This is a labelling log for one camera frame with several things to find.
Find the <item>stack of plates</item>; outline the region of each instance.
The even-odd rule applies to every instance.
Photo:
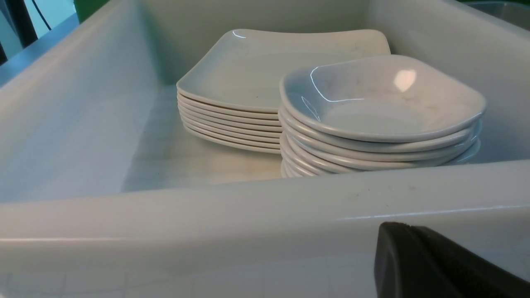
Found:
[[[277,33],[234,30],[177,83],[185,129],[209,141],[280,153],[278,83],[295,69],[388,55],[375,30]]]

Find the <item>stack of bowls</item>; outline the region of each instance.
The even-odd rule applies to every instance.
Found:
[[[467,163],[486,102],[416,59],[299,69],[280,82],[283,177]]]

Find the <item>black cable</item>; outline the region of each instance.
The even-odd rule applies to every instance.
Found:
[[[41,18],[42,21],[44,22],[44,25],[46,25],[46,27],[48,27],[48,30],[51,30],[50,25],[48,25],[48,22],[46,22],[46,19],[44,18],[44,16],[43,16],[42,13],[40,12],[39,6],[38,6],[37,3],[35,2],[35,0],[31,0],[31,2],[33,2],[33,6],[35,6],[35,9],[36,9],[37,12],[39,13],[40,18]]]

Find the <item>square bowl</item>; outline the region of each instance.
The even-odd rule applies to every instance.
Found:
[[[479,92],[399,55],[299,69],[281,80],[280,94],[300,122],[370,142],[443,137],[473,124],[486,108]]]

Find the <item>dish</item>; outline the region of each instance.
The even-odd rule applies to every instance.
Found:
[[[280,33],[238,29],[224,34],[176,86],[182,95],[223,108],[276,113],[278,82],[295,69],[388,55],[375,30]]]
[[[284,162],[284,168],[285,172],[287,173],[287,176],[289,178],[297,178],[297,177],[303,177],[303,175],[297,173],[293,168],[290,167],[289,163],[287,161]]]
[[[217,138],[217,139],[222,139],[222,140],[225,140],[225,141],[228,141],[228,142],[239,143],[239,144],[248,145],[248,146],[256,146],[256,147],[271,148],[271,149],[280,149],[280,145],[279,144],[256,142],[256,141],[250,141],[250,140],[247,140],[247,139],[240,139],[240,138],[225,136],[225,135],[218,134],[218,133],[215,133],[215,132],[210,132],[209,130],[202,129],[202,128],[197,127],[197,126],[193,126],[193,125],[191,125],[189,123],[186,123],[186,122],[183,122],[183,124],[184,124],[184,126],[190,128],[190,129],[193,129],[193,130],[195,130],[198,133],[201,133],[203,135],[207,135],[207,136],[210,136],[210,137],[214,137],[214,138]]]
[[[404,153],[373,153],[373,152],[363,152],[345,149],[330,145],[324,142],[321,142],[317,139],[308,137],[297,130],[293,129],[289,125],[283,126],[284,131],[288,133],[292,138],[296,139],[300,143],[310,146],[317,150],[322,150],[327,153],[335,154],[342,157],[347,157],[356,160],[365,160],[365,161],[376,161],[376,162],[407,162],[407,161],[421,161],[421,160],[431,160],[444,156],[453,155],[456,152],[461,151],[461,147],[465,146],[467,143],[475,139],[480,133],[480,126],[476,126],[473,134],[462,142],[451,145],[444,148],[439,148],[429,151],[420,151],[420,152],[404,152]]]
[[[406,56],[387,55],[310,67],[280,82],[282,103],[320,132],[369,142],[440,138],[482,117],[474,89]]]
[[[231,137],[240,138],[240,139],[247,139],[247,140],[256,141],[256,142],[274,143],[274,144],[279,144],[279,141],[280,141],[278,138],[269,138],[269,137],[260,137],[260,136],[246,135],[246,134],[240,134],[240,133],[231,132],[229,130],[219,129],[219,128],[212,127],[212,126],[209,126],[209,125],[202,124],[200,122],[194,121],[192,119],[189,119],[185,115],[181,115],[181,119],[182,119],[183,122],[185,122],[186,124],[189,124],[190,126],[199,127],[199,128],[208,130],[210,132],[214,132],[214,133],[218,133],[218,134],[222,134],[222,135],[226,135],[226,136],[231,136]]]
[[[285,153],[282,153],[281,154],[281,157],[287,162],[287,166],[289,166],[289,168],[291,168],[291,170],[293,170],[294,172],[304,176],[304,177],[311,177],[311,176],[316,176],[315,173],[307,170],[307,169],[304,169],[303,167],[299,166],[298,164],[296,164],[294,161],[292,161],[288,156],[285,155]]]
[[[287,142],[287,137],[282,134],[280,137],[280,149],[281,154],[286,155],[289,159],[291,159],[294,163],[296,163],[298,166],[306,169],[307,171],[310,171],[312,173],[315,173],[317,175],[329,175],[332,174],[330,171],[323,170],[321,168],[318,168],[305,160],[301,159],[296,153],[293,151],[291,146],[289,145],[289,142]]]
[[[178,104],[178,106],[179,106],[179,111],[184,111],[185,113],[187,113],[189,115],[192,115],[192,116],[195,116],[197,118],[204,119],[204,120],[208,120],[208,121],[211,121],[211,122],[221,123],[221,124],[229,125],[229,126],[233,126],[233,127],[240,127],[240,128],[253,129],[253,130],[262,130],[262,131],[265,131],[265,132],[276,132],[276,133],[281,133],[282,132],[282,128],[280,126],[267,126],[267,125],[257,125],[257,124],[248,124],[248,123],[234,122],[234,121],[229,121],[229,120],[225,120],[225,119],[219,119],[219,118],[215,118],[215,117],[211,117],[211,116],[208,116],[208,115],[204,115],[204,114],[201,114],[201,113],[197,113],[197,112],[191,111],[188,108],[186,108],[185,106],[180,105],[180,103]]]
[[[282,160],[280,165],[280,175],[282,178],[289,178],[287,172],[285,171],[285,162]]]
[[[176,98],[194,107],[205,109],[205,110],[210,110],[210,111],[214,111],[214,112],[218,112],[218,113],[222,113],[226,115],[234,115],[234,116],[254,118],[254,119],[278,120],[278,115],[276,113],[246,112],[246,111],[222,108],[222,107],[214,106],[212,104],[207,104],[207,103],[193,100],[191,98],[187,98],[180,93],[176,94]]]
[[[458,165],[468,163],[479,152],[481,145],[482,143],[480,142],[480,139],[477,139],[473,146],[471,146],[468,150],[459,155],[457,158],[444,163],[443,165]]]
[[[264,131],[261,131],[261,130],[245,129],[245,128],[234,127],[234,126],[230,126],[230,125],[224,125],[224,124],[221,124],[221,123],[216,123],[216,122],[204,120],[204,119],[192,116],[192,115],[186,113],[184,110],[180,110],[180,116],[181,117],[184,116],[184,117],[186,117],[188,119],[192,119],[192,120],[194,120],[196,122],[200,122],[200,123],[206,124],[208,126],[213,126],[215,128],[219,128],[219,129],[222,129],[222,130],[229,130],[231,132],[236,132],[236,133],[240,133],[240,134],[262,136],[262,137],[270,137],[270,138],[279,138],[280,135],[281,135],[281,133],[264,132]]]
[[[346,139],[338,136],[329,135],[323,132],[319,132],[302,122],[296,120],[283,105],[280,106],[278,111],[278,117],[280,120],[286,122],[300,133],[315,138],[319,141],[335,145],[351,150],[365,151],[365,152],[378,152],[378,153],[401,153],[401,152],[418,152],[427,151],[451,146],[465,140],[473,133],[473,126],[464,128],[451,135],[430,139],[420,142],[412,143],[375,143],[375,142],[364,142],[357,141],[354,139]],[[477,125],[482,125],[482,120],[477,121]]]
[[[333,162],[333,163],[340,164],[340,165],[343,165],[349,168],[354,168],[354,169],[360,169],[360,170],[365,170],[365,171],[378,171],[378,170],[412,169],[412,168],[424,168],[428,166],[438,166],[464,153],[469,147],[473,145],[473,143],[475,143],[476,139],[477,138],[475,138],[473,141],[469,142],[468,144],[462,146],[458,152],[453,153],[452,155],[440,157],[437,159],[423,160],[423,161],[410,161],[410,162],[378,162],[378,161],[365,161],[365,160],[350,159],[347,157],[338,156],[338,155],[327,153],[327,152],[324,152],[324,151],[321,151],[315,148],[311,148],[300,142],[297,142],[297,145],[299,145],[301,148],[311,153],[312,155],[318,156],[321,159],[327,160],[329,162]]]
[[[179,105],[187,108],[190,111],[194,111],[194,112],[197,112],[203,115],[208,115],[208,116],[219,118],[219,119],[240,122],[240,123],[256,124],[256,125],[280,126],[280,122],[278,120],[254,119],[254,118],[245,118],[245,117],[234,116],[234,115],[226,115],[226,114],[194,107],[190,104],[185,103],[184,101],[181,101],[180,99],[178,101],[179,101]]]
[[[205,139],[205,140],[217,143],[217,144],[221,144],[221,145],[225,145],[225,146],[229,146],[229,147],[234,147],[234,148],[238,148],[238,149],[243,149],[243,150],[249,150],[249,151],[280,154],[280,150],[279,149],[256,147],[256,146],[249,146],[249,145],[244,145],[244,144],[239,144],[239,143],[228,142],[228,141],[225,141],[225,140],[222,140],[222,139],[214,138],[214,137],[199,133],[199,132],[193,130],[192,128],[187,127],[186,125],[184,125],[184,129],[187,132],[191,133],[192,135],[195,135],[195,136],[197,136],[199,138],[202,138],[202,139]]]
[[[339,165],[336,163],[329,162],[327,160],[324,160],[318,156],[315,156],[307,151],[305,151],[300,143],[298,143],[296,140],[290,138],[286,135],[287,142],[293,149],[293,151],[296,153],[296,155],[300,156],[301,159],[305,160],[309,164],[312,164],[318,168],[321,168],[323,170],[330,171],[332,173],[342,174],[342,173],[352,173],[352,172],[362,172],[362,170],[358,169],[352,169],[347,166]]]

